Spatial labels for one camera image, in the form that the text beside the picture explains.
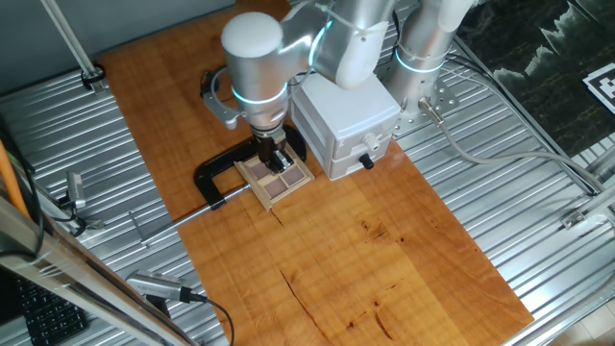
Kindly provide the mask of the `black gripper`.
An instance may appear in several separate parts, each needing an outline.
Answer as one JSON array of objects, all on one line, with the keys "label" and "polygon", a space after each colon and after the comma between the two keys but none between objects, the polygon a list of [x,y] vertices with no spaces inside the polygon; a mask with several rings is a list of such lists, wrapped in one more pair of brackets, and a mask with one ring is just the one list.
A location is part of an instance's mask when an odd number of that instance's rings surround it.
[{"label": "black gripper", "polygon": [[253,135],[258,157],[269,170],[282,173],[294,164],[294,160],[284,151],[287,139],[283,128],[254,129]]}]

